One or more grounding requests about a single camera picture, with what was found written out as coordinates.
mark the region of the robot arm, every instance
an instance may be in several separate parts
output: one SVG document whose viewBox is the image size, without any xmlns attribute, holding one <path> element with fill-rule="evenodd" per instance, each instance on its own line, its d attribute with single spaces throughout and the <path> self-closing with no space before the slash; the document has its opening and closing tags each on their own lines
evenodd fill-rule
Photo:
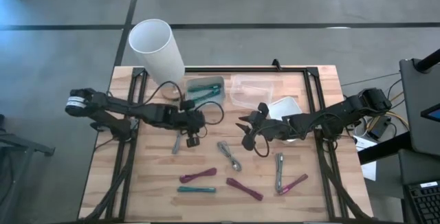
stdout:
<svg viewBox="0 0 440 224">
<path fill-rule="evenodd" d="M 193 107 L 192 100 L 183 101 L 179 109 L 171 104 L 130 104 L 93 89 L 74 89 L 70 91 L 65 111 L 74 117 L 90 117 L 96 121 L 92 127 L 106 126 L 121 140 L 131 138 L 131 122 L 127 119 L 119 120 L 106 111 L 140 118 L 157 128 L 187 131 L 186 145 L 192 147 L 200 144 L 197 133 L 205 126 L 203 113 L 190 111 Z"/>
<path fill-rule="evenodd" d="M 315 126 L 320 126 L 322 136 L 327 140 L 336 140 L 344 127 L 368 115 L 371 117 L 385 114 L 391 108 L 391 102 L 380 89 L 365 89 L 355 96 L 327 107 L 315 113 L 301 113 L 283 117 L 280 120 L 267 120 L 269 109 L 266 104 L 260 103 L 258 111 L 239 119 L 249 122 L 252 128 L 236 124 L 244 132 L 242 145 L 247 150 L 253 150 L 256 135 L 262 135 L 267 141 L 274 138 L 305 139 L 308 132 Z"/>
</svg>

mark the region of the clear plastic container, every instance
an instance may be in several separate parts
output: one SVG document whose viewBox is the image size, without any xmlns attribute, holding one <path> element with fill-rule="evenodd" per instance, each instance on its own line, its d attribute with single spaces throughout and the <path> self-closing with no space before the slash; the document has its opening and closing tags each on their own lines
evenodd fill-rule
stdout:
<svg viewBox="0 0 440 224">
<path fill-rule="evenodd" d="M 272 103 L 274 84 L 264 77 L 235 75 L 230 97 L 234 105 L 257 110 L 261 102 Z"/>
</svg>

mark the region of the computer monitor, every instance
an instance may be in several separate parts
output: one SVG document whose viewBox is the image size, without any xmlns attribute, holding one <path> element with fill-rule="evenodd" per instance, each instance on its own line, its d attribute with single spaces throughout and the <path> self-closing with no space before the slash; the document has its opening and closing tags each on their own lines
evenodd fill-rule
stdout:
<svg viewBox="0 0 440 224">
<path fill-rule="evenodd" d="M 436 104 L 433 107 L 426 109 L 420 113 L 420 116 L 440 122 L 440 104 Z"/>
</svg>

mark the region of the wooden table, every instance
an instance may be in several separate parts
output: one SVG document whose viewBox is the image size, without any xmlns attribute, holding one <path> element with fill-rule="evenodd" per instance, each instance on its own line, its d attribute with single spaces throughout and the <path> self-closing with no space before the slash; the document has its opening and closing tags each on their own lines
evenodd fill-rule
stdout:
<svg viewBox="0 0 440 224">
<path fill-rule="evenodd" d="M 342 90 L 335 66 L 318 66 L 324 100 L 327 106 L 343 100 Z M 110 91 L 117 98 L 127 98 L 132 67 L 116 67 Z M 305 113 L 309 105 L 305 93 L 305 82 L 298 73 L 190 73 L 185 79 L 218 76 L 225 78 L 226 98 L 223 103 L 225 117 L 222 123 L 208 126 L 208 135 L 201 144 L 186 148 L 182 139 L 178 155 L 171 154 L 176 140 L 175 131 L 153 128 L 143 122 L 137 139 L 135 164 L 131 178 L 129 202 L 125 221 L 146 222 L 261 222 L 261 221 L 325 221 L 327 211 L 322 189 L 322 179 L 316 154 L 313 134 L 304 141 L 284 145 L 274 140 L 270 144 L 268 158 L 260 158 L 255 152 L 245 150 L 241 145 L 243 131 L 236 127 L 238 117 L 248 115 L 250 109 L 234 106 L 229 92 L 235 74 L 252 74 L 274 83 L 272 101 L 292 96 Z M 157 85 L 148 79 L 145 98 L 149 97 Z M 166 102 L 157 94 L 152 102 Z M 207 119 L 219 117 L 218 109 L 203 110 Z M 110 134 L 102 133 L 97 145 L 107 141 Z M 243 171 L 236 172 L 230 162 L 217 150 L 216 143 L 225 140 L 233 155 L 242 163 Z M 372 216 L 369 196 L 355 144 L 349 138 L 338 141 L 336 151 L 340 174 L 344 187 L 354 201 L 368 215 Z M 113 173 L 117 142 L 111 142 L 94 153 L 89 178 L 82 200 L 80 217 L 88 215 L 108 190 Z M 265 153 L 264 142 L 257 142 L 257 148 Z M 275 192 L 274 154 L 283 152 L 283 184 L 307 173 L 309 178 L 297 185 L 289 193 L 278 196 Z M 185 186 L 212 186 L 217 193 L 178 193 L 180 175 L 201 172 L 211 167 L 217 168 L 214 177 L 202 177 Z M 257 201 L 235 188 L 226 185 L 226 178 L 233 177 L 242 184 L 264 194 L 263 201 Z M 337 197 L 332 190 L 337 211 Z"/>
</svg>

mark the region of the white cylinder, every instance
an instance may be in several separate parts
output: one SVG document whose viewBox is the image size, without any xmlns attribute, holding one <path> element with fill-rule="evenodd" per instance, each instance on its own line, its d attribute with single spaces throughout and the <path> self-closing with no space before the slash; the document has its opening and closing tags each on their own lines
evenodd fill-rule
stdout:
<svg viewBox="0 0 440 224">
<path fill-rule="evenodd" d="M 129 44 L 158 85 L 167 80 L 178 84 L 184 77 L 184 62 L 167 22 L 149 19 L 137 24 L 130 32 Z"/>
</svg>

